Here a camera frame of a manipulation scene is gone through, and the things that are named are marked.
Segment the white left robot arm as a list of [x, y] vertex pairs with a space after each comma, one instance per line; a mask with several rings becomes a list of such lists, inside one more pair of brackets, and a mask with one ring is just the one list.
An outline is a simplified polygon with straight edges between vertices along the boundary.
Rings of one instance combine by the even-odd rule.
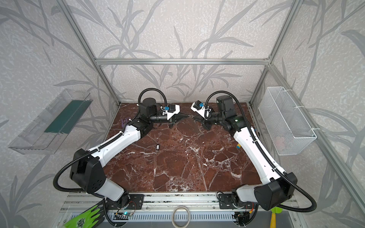
[[89, 194], [124, 204], [128, 198], [126, 190], [108, 179], [103, 168], [126, 147], [146, 136], [154, 124], [173, 125], [187, 117], [177, 104], [158, 107], [155, 99], [144, 99], [139, 104], [137, 116], [122, 131], [99, 146], [88, 151], [80, 149], [74, 154], [76, 162], [71, 166], [71, 180]]

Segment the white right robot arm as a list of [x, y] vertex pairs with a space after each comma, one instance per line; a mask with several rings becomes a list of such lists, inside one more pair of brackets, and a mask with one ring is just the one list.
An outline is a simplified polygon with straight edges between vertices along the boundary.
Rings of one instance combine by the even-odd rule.
[[245, 116], [237, 114], [232, 97], [229, 95], [217, 97], [217, 105], [216, 112], [208, 105], [196, 101], [191, 109], [198, 113], [195, 119], [201, 122], [206, 130], [211, 129], [213, 125], [220, 125], [230, 133], [251, 160], [261, 181], [257, 185], [242, 185], [232, 190], [233, 203], [239, 208], [246, 202], [257, 203], [269, 211], [290, 199], [295, 189], [278, 172], [297, 183], [295, 174], [286, 173], [273, 160], [254, 133], [254, 129], [246, 122]]

